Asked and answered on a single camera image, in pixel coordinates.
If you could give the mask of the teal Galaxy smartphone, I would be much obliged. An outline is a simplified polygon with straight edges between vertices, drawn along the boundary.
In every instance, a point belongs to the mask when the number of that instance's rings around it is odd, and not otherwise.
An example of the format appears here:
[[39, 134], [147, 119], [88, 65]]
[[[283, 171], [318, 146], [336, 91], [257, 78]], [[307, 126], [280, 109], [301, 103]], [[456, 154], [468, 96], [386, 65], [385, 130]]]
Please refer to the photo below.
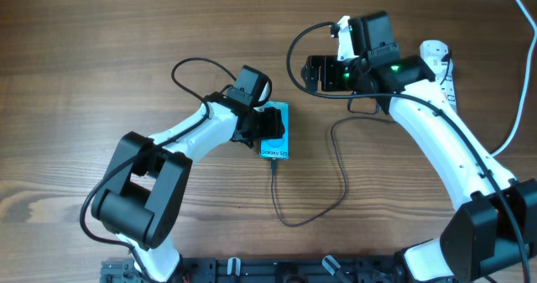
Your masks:
[[279, 139], [262, 140], [260, 142], [260, 156], [265, 159], [287, 160], [289, 158], [289, 104], [268, 101], [266, 107], [275, 107], [281, 111], [284, 134]]

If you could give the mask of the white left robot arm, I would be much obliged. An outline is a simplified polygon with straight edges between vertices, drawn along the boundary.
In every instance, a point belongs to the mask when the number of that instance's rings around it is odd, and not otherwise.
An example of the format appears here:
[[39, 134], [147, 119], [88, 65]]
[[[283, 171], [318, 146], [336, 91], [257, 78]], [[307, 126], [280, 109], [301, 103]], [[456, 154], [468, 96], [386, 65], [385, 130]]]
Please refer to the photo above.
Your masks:
[[113, 233], [111, 244], [128, 248], [144, 280], [167, 282], [179, 268], [181, 256], [169, 233], [192, 167], [227, 142], [252, 147], [283, 137], [283, 113], [268, 105], [272, 90], [267, 75], [244, 66], [233, 84], [199, 97], [199, 109], [173, 128], [120, 139], [81, 214], [90, 213]]

